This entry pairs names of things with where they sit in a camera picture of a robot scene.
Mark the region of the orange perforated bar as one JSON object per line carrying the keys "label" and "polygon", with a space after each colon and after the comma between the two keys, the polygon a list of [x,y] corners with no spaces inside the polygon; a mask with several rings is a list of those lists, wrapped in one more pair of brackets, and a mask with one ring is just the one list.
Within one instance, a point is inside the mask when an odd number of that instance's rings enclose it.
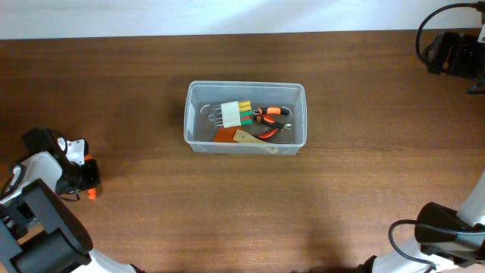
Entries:
{"label": "orange perforated bar", "polygon": [[[85,156],[85,160],[91,160],[91,159],[92,159],[92,156],[91,155],[86,155]],[[91,200],[96,199],[96,197],[97,197],[97,189],[95,187],[92,187],[92,188],[88,189],[88,197]]]}

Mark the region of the orange scraper wooden handle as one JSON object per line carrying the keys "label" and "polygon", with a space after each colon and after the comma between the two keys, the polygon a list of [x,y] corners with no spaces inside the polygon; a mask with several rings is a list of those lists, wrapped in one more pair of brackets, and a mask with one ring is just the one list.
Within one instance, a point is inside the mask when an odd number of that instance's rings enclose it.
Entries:
{"label": "orange scraper wooden handle", "polygon": [[278,153],[278,148],[245,132],[242,127],[220,127],[214,138],[216,143],[261,144],[261,149],[270,154]]}

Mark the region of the clear plastic container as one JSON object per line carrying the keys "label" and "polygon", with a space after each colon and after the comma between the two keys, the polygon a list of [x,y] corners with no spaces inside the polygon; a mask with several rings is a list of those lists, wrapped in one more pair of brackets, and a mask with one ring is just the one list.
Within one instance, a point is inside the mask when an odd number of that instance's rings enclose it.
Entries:
{"label": "clear plastic container", "polygon": [[305,89],[298,83],[189,85],[184,139],[195,152],[295,155],[307,133]]}

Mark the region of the clear pack of coloured bits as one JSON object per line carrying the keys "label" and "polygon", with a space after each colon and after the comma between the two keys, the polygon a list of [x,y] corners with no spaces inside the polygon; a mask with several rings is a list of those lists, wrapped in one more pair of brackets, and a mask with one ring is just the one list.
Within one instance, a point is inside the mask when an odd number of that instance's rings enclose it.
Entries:
{"label": "clear pack of coloured bits", "polygon": [[225,102],[216,105],[208,120],[212,121],[215,127],[238,127],[253,123],[252,105],[249,100]]}

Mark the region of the orange black needle-nose pliers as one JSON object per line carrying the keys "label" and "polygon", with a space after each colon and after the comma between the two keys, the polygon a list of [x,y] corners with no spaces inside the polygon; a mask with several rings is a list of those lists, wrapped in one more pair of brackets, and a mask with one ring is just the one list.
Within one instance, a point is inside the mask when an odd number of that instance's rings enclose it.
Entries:
{"label": "orange black needle-nose pliers", "polygon": [[292,112],[285,107],[270,106],[267,108],[257,108],[253,111],[254,115],[285,115],[290,116]]}

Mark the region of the small red cutting pliers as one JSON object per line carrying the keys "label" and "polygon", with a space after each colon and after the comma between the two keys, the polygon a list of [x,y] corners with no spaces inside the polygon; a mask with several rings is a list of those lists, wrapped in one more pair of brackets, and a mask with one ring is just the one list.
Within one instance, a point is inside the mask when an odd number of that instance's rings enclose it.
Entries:
{"label": "small red cutting pliers", "polygon": [[260,133],[255,136],[260,140],[269,140],[271,137],[275,136],[280,131],[292,129],[291,124],[281,123],[267,115],[254,115],[253,120],[268,128],[268,130],[265,133]]}

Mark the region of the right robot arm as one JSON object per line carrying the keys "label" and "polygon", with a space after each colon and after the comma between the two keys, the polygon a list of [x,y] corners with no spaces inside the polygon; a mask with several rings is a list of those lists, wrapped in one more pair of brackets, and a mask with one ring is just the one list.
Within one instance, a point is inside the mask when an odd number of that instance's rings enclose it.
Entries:
{"label": "right robot arm", "polygon": [[[440,33],[422,52],[428,71],[459,77],[484,73],[484,44],[477,36]],[[391,253],[372,256],[357,272],[442,272],[484,264],[484,177],[459,210],[427,203],[416,219],[389,227]]]}

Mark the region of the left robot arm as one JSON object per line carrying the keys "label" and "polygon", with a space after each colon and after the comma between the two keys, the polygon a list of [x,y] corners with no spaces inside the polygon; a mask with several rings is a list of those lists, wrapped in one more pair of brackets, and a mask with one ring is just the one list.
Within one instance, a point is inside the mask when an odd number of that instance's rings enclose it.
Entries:
{"label": "left robot arm", "polygon": [[142,273],[94,248],[80,220],[66,206],[100,184],[97,161],[85,139],[66,140],[33,128],[22,140],[26,157],[11,167],[1,189],[1,264],[13,273]]}

